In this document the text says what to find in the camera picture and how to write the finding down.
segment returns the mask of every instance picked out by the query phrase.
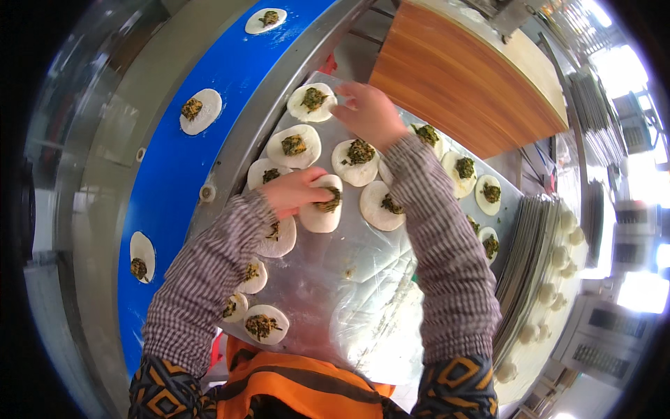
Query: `green vegetable filling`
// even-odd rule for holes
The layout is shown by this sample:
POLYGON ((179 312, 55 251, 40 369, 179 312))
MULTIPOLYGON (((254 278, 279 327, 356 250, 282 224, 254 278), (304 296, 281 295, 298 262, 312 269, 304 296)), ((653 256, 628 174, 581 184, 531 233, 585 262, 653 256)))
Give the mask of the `green vegetable filling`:
POLYGON ((456 170, 461 179, 471 178, 474 174, 474 160, 469 157, 456 160, 456 170))
POLYGON ((405 213, 405 209, 402 206, 393 203, 391 193, 384 195, 384 199, 381 201, 381 207, 391 211, 393 214, 400 215, 405 213))
POLYGON ((200 110, 202 109, 202 102, 198 99, 188 99, 186 103, 182 105, 182 115, 193 122, 193 120, 198 116, 200 110))
POLYGON ((278 177, 279 177, 279 170, 278 169, 266 170, 263 173, 263 184, 266 184, 269 181, 271 181, 272 179, 276 179, 278 177))
POLYGON ((265 12, 263 17, 260 17, 259 20, 263 22, 263 27, 268 25, 274 25, 279 20, 279 14, 274 10, 269 10, 265 12))
POLYGON ((130 273, 138 280, 147 279, 147 264, 138 257, 130 262, 130 273))
POLYGON ((258 273, 258 265, 252 265, 251 262, 247 263, 247 272, 245 274, 244 282, 251 281, 257 276, 261 276, 261 274, 258 273))
POLYGON ((297 156, 307 150, 305 141, 300 135, 291 135, 281 140, 281 148, 287 156, 297 156))
POLYGON ((346 152, 349 161, 342 161, 342 164, 349 164, 353 166, 355 164, 363 164, 371 161, 375 158, 375 148, 360 138, 356 138, 351 145, 349 150, 346 152))
POLYGON ((250 316, 245 322, 247 330, 260 341, 270 335, 272 330, 282 330, 277 326, 277 320, 270 318, 265 314, 250 316))
POLYGON ((305 105, 310 112, 314 112, 324 104, 328 95, 315 87, 310 87, 305 92, 305 97, 302 99, 301 105, 305 105))
POLYGON ((223 309, 223 313, 221 313, 221 317, 226 318, 226 317, 232 316, 232 314, 235 312, 236 308, 237 308, 237 304, 229 298, 228 300, 226 300, 226 308, 223 309))
POLYGON ((471 216, 468 215, 467 217, 468 217, 468 221, 470 221, 470 225, 472 225, 472 229, 474 230, 474 233, 475 234, 479 233, 479 224, 475 223, 474 218, 472 218, 471 216))
POLYGON ((486 257, 489 259, 493 259, 493 254, 500 249, 500 245, 495 237, 493 237, 493 234, 488 236, 488 239, 484 240, 482 244, 486 250, 486 257))
POLYGON ((485 199, 494 204, 500 200, 500 188, 498 186, 491 186, 488 183, 484 183, 484 190, 482 191, 485 199))
POLYGON ((340 190, 335 186, 324 186, 322 189, 326 189, 332 192, 334 198, 327 202, 315 202, 314 206, 322 213, 332 213, 340 204, 340 190))
POLYGON ((279 221, 276 223, 272 224, 270 226, 272 229, 272 232, 265 236, 266 239, 274 240, 274 241, 279 241, 279 221))
POLYGON ((424 125, 423 127, 417 129, 416 126, 412 124, 412 128, 414 128, 414 132, 419 136, 419 138, 424 143, 430 144, 431 147, 435 147, 435 144, 440 139, 433 125, 424 125))

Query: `orange apron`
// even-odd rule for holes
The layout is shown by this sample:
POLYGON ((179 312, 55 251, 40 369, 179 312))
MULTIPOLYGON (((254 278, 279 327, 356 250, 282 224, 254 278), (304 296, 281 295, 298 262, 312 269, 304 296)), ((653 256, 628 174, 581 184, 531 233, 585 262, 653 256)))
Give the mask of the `orange apron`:
POLYGON ((394 385, 375 388, 354 373, 328 362, 262 351, 229 336, 226 347, 228 383, 219 393, 218 419, 249 414, 251 398, 274 396, 310 418, 382 418, 381 396, 389 397, 394 385))

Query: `stack of baking trays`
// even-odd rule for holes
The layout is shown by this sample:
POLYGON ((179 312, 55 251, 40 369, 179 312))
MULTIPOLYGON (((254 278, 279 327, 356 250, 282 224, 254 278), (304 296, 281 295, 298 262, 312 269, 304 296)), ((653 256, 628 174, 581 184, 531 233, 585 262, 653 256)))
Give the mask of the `stack of baking trays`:
POLYGON ((570 93, 589 149, 598 164, 619 164, 627 155, 621 127, 602 85, 587 72, 569 76, 570 93))
POLYGON ((586 258, 587 267, 598 266, 600 259, 600 245, 604 228, 605 189, 601 182, 592 180, 588 184, 588 194, 583 197, 586 211, 582 226, 584 237, 589 245, 586 258))
POLYGON ((493 339, 493 362, 500 362, 526 324, 551 261, 559 231, 561 202, 547 195, 521 199, 509 258, 496 287, 502 321, 493 339))

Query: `dough ball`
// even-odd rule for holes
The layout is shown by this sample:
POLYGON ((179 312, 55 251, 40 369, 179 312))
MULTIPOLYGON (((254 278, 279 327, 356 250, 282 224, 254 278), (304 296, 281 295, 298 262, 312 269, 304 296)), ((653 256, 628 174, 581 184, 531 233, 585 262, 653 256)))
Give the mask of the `dough ball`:
POLYGON ((249 166, 249 171, 247 172, 247 187, 249 190, 262 186, 265 172, 272 169, 277 169, 280 176, 293 171, 286 166, 276 164, 270 159, 258 159, 249 166))
POLYGON ((537 341, 542 343, 545 342, 550 337, 551 337, 551 330, 549 330, 549 326, 547 326, 546 324, 542 324, 540 326, 540 333, 537 337, 537 341))
POLYGON ((498 379, 498 382, 505 384, 517 378, 518 374, 517 364, 505 361, 500 368, 498 368, 498 371, 496 371, 496 378, 498 379))
POLYGON ((242 279, 242 283, 237 286, 235 292, 256 294, 265 288, 265 284, 267 284, 265 264, 254 256, 248 262, 245 277, 242 279))
POLYGON ((153 281, 153 275, 156 271, 156 252, 153 249, 153 244, 149 237, 136 231, 130 238, 130 262, 131 269, 133 269, 133 260, 140 259, 141 263, 135 262, 136 266, 140 266, 141 270, 146 270, 143 277, 137 278, 143 284, 148 284, 153 281))
POLYGON ((484 185, 497 186, 500 188, 498 179, 491 175, 485 174, 479 177, 477 185, 474 187, 474 199, 482 212, 486 215, 495 215, 500 210, 500 200, 503 199, 503 192, 500 191, 500 198, 496 202, 488 202, 484 196, 484 185))
POLYGON ((570 253, 567 251, 567 247, 559 246, 556 247, 553 252, 551 252, 551 264, 558 268, 563 269, 570 262, 570 253))
POLYGON ((375 180, 360 194, 360 213, 365 221, 381 231, 393 231, 405 222, 404 213, 394 214, 382 205, 388 193, 389 187, 381 180, 375 180))
POLYGON ((353 166, 349 163, 343 163, 345 160, 350 162, 347 153, 354 141, 356 140, 350 139, 336 145, 330 156, 330 163, 333 165, 335 173, 337 173, 343 181, 352 184, 353 186, 365 186, 377 177, 380 160, 379 152, 375 150, 375 156, 367 163, 354 164, 353 166))
POLYGON ((179 124, 182 131, 188 135, 198 135, 209 127, 212 122, 218 118, 221 113, 223 102, 221 95, 214 89, 204 88, 193 95, 193 99, 202 102, 202 108, 193 121, 189 121, 185 116, 179 116, 179 124))
POLYGON ((575 231, 577 227, 577 217, 571 210, 565 210, 561 213, 561 230, 564 233, 570 234, 575 231))
POLYGON ((242 319, 249 309, 249 301, 243 294, 235 293, 224 301, 221 318, 226 323, 235 323, 242 319))
POLYGON ((519 334, 519 342, 522 345, 530 345, 539 340, 540 337, 540 328, 535 324, 526 324, 519 334))
POLYGON ((552 283, 543 284, 537 297, 542 305, 546 307, 551 306, 558 297, 558 294, 556 294, 556 285, 552 283))
POLYGON ((333 186, 340 191, 340 203, 334 210, 325 213, 313 202, 304 204, 299 209, 300 223, 313 233, 331 233, 340 224, 340 217, 342 216, 342 191, 344 190, 342 179, 334 174, 324 174, 310 184, 312 188, 325 188, 327 186, 333 186))
POLYGON ((332 89, 325 83, 313 83, 305 84, 304 86, 298 87, 295 92, 289 98, 286 108, 292 117, 297 118, 298 121, 302 122, 323 122, 333 116, 330 113, 330 109, 337 105, 337 97, 333 93, 332 89), (321 104, 321 106, 315 111, 310 111, 307 106, 303 104, 305 99, 305 93, 310 87, 323 92, 327 95, 326 100, 321 104))
MULTIPOLYGON (((416 134, 416 130, 419 128, 422 128, 426 125, 429 125, 427 123, 413 123, 410 124, 409 127, 407 127, 407 130, 412 133, 416 134)), ((433 151, 435 152, 435 157, 438 158, 438 160, 442 160, 442 156, 444 156, 444 152, 449 148, 449 145, 447 144, 447 141, 444 137, 444 134, 439 132, 437 129, 435 132, 438 134, 438 142, 435 143, 433 146, 433 151)))
MULTIPOLYGON (((479 233, 477 233, 477 238, 482 242, 482 245, 484 245, 484 242, 491 236, 493 236, 493 238, 498 241, 498 233, 496 233, 492 227, 481 228, 479 229, 479 233)), ((486 256, 486 261, 488 262, 489 266, 493 263, 497 256, 497 251, 493 253, 493 256, 491 256, 490 259, 488 258, 488 255, 486 256)))
POLYGON ((279 27, 282 23, 286 21, 286 10, 283 9, 261 9, 258 10, 256 13, 252 14, 249 20, 247 20, 247 24, 245 25, 245 32, 251 35, 257 35, 257 34, 262 34, 263 32, 267 32, 271 29, 275 29, 276 27, 279 27), (265 22, 262 22, 261 19, 265 17, 265 14, 268 11, 274 11, 277 13, 277 21, 275 23, 270 23, 268 25, 265 25, 265 22))
POLYGON ((289 216, 279 221, 279 234, 273 236, 273 227, 267 226, 264 231, 264 238, 256 249, 256 253, 265 257, 282 257, 289 253, 295 247, 297 230, 295 228, 295 219, 289 216))
POLYGON ((270 137, 267 142, 267 157, 276 164, 288 168, 306 169, 321 156, 321 139, 314 127, 301 124, 284 129, 270 137), (282 141, 288 137, 299 135, 305 145, 305 150, 294 156, 287 156, 282 141))
POLYGON ((570 233, 570 244, 573 246, 581 245, 584 242, 584 230, 581 227, 576 227, 575 231, 570 233))
POLYGON ((556 301, 551 305, 551 311, 561 311, 565 306, 567 306, 567 298, 563 296, 562 292, 559 292, 556 295, 556 301))
POLYGON ((379 176, 381 176, 381 180, 384 181, 386 186, 391 187, 393 184, 393 175, 391 169, 384 163, 383 158, 379 158, 379 176))
POLYGON ((442 158, 442 167, 444 168, 444 171, 447 172, 447 175, 454 181, 454 198, 457 199, 468 196, 477 184, 476 170, 474 170, 471 177, 461 179, 458 170, 456 169, 456 164, 458 163, 458 160, 463 158, 465 158, 465 156, 458 152, 448 152, 442 158))
POLYGON ((247 332, 247 334, 254 341, 264 345, 276 345, 277 343, 281 342, 282 339, 284 339, 286 333, 289 331, 289 319, 286 318, 286 315, 284 315, 284 313, 278 309, 265 304, 259 304, 251 307, 247 311, 244 321, 245 332, 247 332), (256 316, 266 316, 275 320, 276 327, 273 327, 270 330, 268 336, 259 337, 258 335, 254 334, 253 331, 249 330, 253 326, 253 320, 256 318, 256 316))
POLYGON ((561 277, 564 279, 572 279, 577 274, 577 265, 573 261, 568 262, 565 269, 561 270, 561 277))

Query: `right hand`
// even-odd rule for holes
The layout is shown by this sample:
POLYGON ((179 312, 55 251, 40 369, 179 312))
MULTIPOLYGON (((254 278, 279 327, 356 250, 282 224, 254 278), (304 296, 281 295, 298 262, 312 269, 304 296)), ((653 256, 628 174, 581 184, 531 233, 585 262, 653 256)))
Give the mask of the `right hand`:
POLYGON ((316 166, 282 175, 261 187, 267 202, 277 215, 277 220, 296 215, 298 209, 310 202, 326 202, 334 198, 333 193, 323 188, 312 188, 310 184, 328 174, 326 169, 316 166))
POLYGON ((408 134, 393 102, 379 89, 369 84, 347 82, 337 86, 335 92, 350 99, 346 106, 336 106, 330 112, 349 131, 380 152, 385 152, 408 134))

